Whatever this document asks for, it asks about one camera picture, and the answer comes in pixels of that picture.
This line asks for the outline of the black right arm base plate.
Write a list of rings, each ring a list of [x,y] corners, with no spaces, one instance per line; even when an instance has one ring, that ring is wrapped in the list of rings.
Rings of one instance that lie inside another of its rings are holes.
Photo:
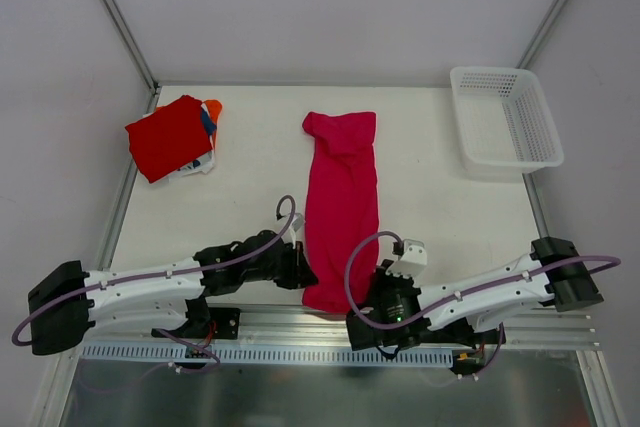
[[[503,343],[498,330],[489,329],[484,332],[476,332],[466,318],[459,319],[436,331],[425,330],[419,334],[419,339],[422,343],[427,344],[460,344],[467,347]]]

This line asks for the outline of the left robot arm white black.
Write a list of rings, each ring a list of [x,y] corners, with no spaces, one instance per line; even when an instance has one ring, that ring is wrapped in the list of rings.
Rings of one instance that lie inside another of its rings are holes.
[[[271,230],[129,273],[86,271],[80,262],[68,261],[29,292],[26,344],[34,355],[48,356],[76,347],[88,334],[233,338],[235,332],[223,324],[231,312],[216,313],[208,298],[262,281],[286,290],[318,282],[302,242]]]

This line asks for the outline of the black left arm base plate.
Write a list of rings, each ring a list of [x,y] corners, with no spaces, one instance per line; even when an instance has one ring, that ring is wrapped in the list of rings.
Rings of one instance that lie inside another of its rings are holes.
[[[191,302],[186,309],[186,320],[176,329],[168,330],[180,339],[236,340],[240,326],[239,308],[209,307],[207,302]]]

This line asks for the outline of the crimson pink t-shirt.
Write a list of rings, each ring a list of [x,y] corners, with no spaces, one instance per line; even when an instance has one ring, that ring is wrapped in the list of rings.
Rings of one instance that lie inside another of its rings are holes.
[[[310,112],[302,122],[314,154],[305,207],[305,240],[318,283],[303,304],[331,314],[350,310],[344,274],[357,245],[379,228],[378,177],[373,112],[338,116]]]

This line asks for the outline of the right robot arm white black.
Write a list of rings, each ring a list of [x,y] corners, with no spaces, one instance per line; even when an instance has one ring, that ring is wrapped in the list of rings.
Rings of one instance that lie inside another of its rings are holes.
[[[422,344],[482,347],[503,342],[505,320],[537,307],[557,312],[603,302],[592,272],[570,241],[544,237],[530,252],[485,274],[423,285],[423,243],[395,240],[394,259],[377,266],[364,301],[346,316],[350,346],[387,359]]]

